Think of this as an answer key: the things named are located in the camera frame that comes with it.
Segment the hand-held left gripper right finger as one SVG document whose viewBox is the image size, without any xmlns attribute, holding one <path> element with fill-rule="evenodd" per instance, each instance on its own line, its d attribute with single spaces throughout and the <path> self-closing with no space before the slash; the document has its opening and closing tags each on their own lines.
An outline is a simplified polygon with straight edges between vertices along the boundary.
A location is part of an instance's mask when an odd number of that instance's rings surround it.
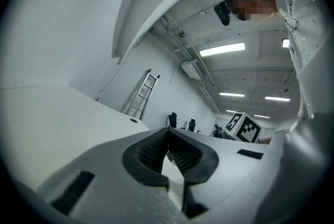
<svg viewBox="0 0 334 224">
<path fill-rule="evenodd" d="M 190 188 L 195 202 L 203 204 L 208 209 L 216 208 L 232 192 L 238 190 L 259 163 L 258 159 L 241 155 L 238 151 L 245 149 L 263 154 L 268 147 L 266 144 L 214 138 L 180 128 L 177 131 L 209 146 L 219 157 L 218 166 L 211 177 L 205 183 Z"/>
</svg>

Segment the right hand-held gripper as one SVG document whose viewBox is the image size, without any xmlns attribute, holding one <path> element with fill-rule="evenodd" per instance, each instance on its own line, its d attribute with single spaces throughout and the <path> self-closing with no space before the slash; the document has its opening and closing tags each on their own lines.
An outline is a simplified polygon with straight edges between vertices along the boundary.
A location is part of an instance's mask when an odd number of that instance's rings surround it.
<svg viewBox="0 0 334 224">
<path fill-rule="evenodd" d="M 234 113 L 225 127 L 218 131 L 218 138 L 247 143 L 259 143 L 261 125 L 245 112 Z"/>
</svg>

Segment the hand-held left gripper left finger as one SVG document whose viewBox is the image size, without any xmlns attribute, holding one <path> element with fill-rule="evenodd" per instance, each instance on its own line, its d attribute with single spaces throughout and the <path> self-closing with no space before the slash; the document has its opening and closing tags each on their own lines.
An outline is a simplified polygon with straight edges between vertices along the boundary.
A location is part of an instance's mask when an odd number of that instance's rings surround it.
<svg viewBox="0 0 334 224">
<path fill-rule="evenodd" d="M 185 223 L 161 171 L 166 128 L 138 133 L 87 150 L 46 179 L 37 193 L 60 223 Z"/>
</svg>

